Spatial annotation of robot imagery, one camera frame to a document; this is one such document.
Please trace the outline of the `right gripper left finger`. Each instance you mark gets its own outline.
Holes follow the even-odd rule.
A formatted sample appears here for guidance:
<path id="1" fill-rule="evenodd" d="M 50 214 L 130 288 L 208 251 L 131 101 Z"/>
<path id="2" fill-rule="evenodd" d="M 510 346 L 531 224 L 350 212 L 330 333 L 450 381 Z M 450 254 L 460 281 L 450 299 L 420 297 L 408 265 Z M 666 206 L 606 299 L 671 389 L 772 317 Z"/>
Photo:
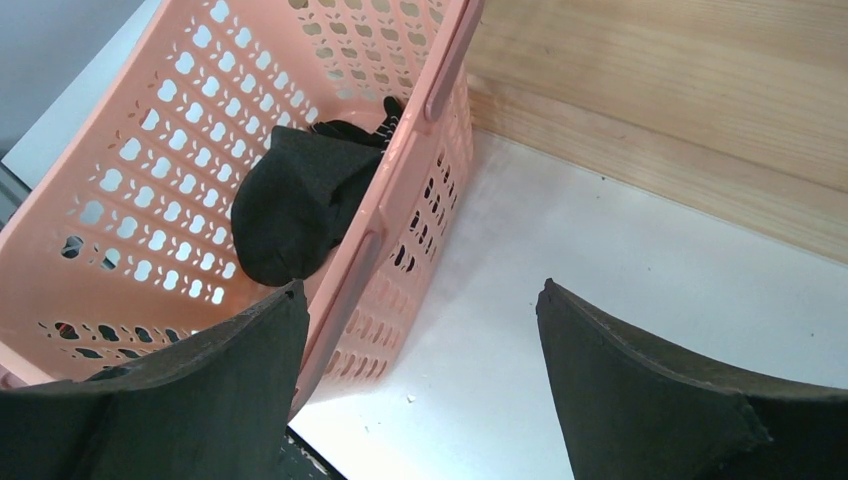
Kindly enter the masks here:
<path id="1" fill-rule="evenodd" d="M 84 381 L 1 395 L 5 479 L 281 479 L 309 325 L 292 282 Z"/>

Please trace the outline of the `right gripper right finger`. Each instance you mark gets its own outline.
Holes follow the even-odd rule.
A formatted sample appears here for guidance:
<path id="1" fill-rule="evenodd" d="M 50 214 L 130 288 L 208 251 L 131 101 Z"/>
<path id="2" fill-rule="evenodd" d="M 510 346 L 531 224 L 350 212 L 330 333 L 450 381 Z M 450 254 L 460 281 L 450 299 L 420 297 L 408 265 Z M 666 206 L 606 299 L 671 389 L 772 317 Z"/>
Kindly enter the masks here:
<path id="1" fill-rule="evenodd" d="M 577 479 L 843 479 L 847 393 L 745 370 L 547 280 L 537 326 Z"/>

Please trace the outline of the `plain black sock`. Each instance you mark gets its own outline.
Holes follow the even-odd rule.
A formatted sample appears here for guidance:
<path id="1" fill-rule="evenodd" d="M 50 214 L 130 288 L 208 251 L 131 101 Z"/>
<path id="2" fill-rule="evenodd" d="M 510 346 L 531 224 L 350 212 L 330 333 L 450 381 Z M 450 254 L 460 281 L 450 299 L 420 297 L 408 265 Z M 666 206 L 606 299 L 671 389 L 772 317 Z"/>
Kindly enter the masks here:
<path id="1" fill-rule="evenodd" d="M 243 272 L 273 287 L 317 272 L 345 237 L 388 139 L 340 120 L 306 130 L 274 127 L 269 149 L 232 203 Z"/>

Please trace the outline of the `black white striped sock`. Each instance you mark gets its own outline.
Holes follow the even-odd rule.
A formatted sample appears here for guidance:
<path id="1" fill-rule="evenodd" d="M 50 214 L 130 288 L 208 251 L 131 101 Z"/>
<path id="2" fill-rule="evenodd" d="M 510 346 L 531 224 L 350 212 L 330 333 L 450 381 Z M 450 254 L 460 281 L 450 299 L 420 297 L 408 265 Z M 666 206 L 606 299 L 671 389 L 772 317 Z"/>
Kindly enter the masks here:
<path id="1" fill-rule="evenodd" d="M 344 120 L 318 122 L 311 125 L 309 131 L 338 140 L 380 148 L 385 152 L 399 125 L 404 105 L 396 97 L 389 96 L 383 100 L 383 109 L 385 117 L 374 131 L 367 131 Z"/>

